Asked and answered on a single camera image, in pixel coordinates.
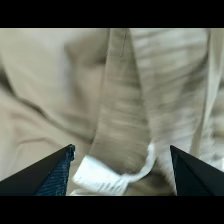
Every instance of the black object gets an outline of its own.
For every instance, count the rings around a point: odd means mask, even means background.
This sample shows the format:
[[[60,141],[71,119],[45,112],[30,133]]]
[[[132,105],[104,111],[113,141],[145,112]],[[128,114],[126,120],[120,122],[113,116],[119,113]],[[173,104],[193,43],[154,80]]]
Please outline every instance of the black object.
[[[69,145],[0,182],[1,196],[65,196],[75,146]]]
[[[170,146],[178,196],[224,196],[224,173]]]

